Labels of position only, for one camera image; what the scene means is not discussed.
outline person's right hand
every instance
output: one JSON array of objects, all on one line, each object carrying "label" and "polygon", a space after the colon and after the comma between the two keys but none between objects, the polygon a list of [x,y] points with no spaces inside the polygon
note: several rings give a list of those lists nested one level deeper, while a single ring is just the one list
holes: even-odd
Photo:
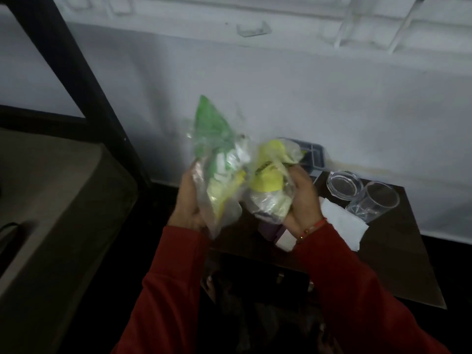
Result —
[{"label": "person's right hand", "polygon": [[284,226],[295,237],[300,238],[304,230],[309,229],[323,219],[320,200],[312,179],[300,165],[288,169],[296,186],[292,208],[284,220]]}]

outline hand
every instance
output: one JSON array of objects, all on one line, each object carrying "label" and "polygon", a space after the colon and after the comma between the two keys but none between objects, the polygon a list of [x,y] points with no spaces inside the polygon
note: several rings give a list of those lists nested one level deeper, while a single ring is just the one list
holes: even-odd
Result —
[{"label": "hand", "polygon": [[198,209],[197,190],[193,183],[192,169],[193,165],[182,176],[176,207],[170,215],[167,226],[202,231],[206,225]]},{"label": "hand", "polygon": [[295,237],[300,238],[304,230],[323,219],[320,199],[313,181],[300,165],[288,169],[296,186],[292,208],[284,220],[284,226]]}]

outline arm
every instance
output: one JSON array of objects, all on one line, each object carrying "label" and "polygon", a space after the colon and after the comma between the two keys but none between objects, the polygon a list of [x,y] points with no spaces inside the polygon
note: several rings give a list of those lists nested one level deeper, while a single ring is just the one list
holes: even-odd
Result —
[{"label": "arm", "polygon": [[200,278],[210,242],[201,233],[204,225],[188,170],[143,290],[112,354],[195,351]]},{"label": "arm", "polygon": [[449,353],[327,224],[294,250],[318,290],[323,315],[346,353]]}]

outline white item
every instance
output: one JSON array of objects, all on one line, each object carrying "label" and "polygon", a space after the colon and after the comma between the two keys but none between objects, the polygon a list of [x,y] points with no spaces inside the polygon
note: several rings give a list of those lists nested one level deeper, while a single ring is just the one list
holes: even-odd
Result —
[{"label": "white item", "polygon": [[280,236],[279,240],[275,242],[275,246],[284,250],[285,252],[290,252],[296,245],[296,238],[292,236],[288,230],[285,230],[284,233]]},{"label": "white item", "polygon": [[320,202],[322,204],[323,216],[333,225],[349,248],[353,251],[358,251],[362,236],[364,236],[364,232],[369,225],[328,199],[320,198]]},{"label": "white item", "polygon": [[[360,242],[365,231],[369,228],[363,220],[356,215],[347,212],[341,206],[338,206],[328,199],[320,197],[323,216],[333,225],[339,236],[346,242],[353,251],[358,251]],[[290,252],[296,244],[296,239],[288,230],[286,230],[275,243],[278,248]]]}]

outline person's left hand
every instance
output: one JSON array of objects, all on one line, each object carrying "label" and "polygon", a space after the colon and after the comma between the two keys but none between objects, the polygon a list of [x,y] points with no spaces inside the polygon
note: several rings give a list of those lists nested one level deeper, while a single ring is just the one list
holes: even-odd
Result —
[{"label": "person's left hand", "polygon": [[193,165],[184,173],[177,194],[176,207],[167,226],[202,231],[206,227],[197,204],[197,190],[192,178]]}]

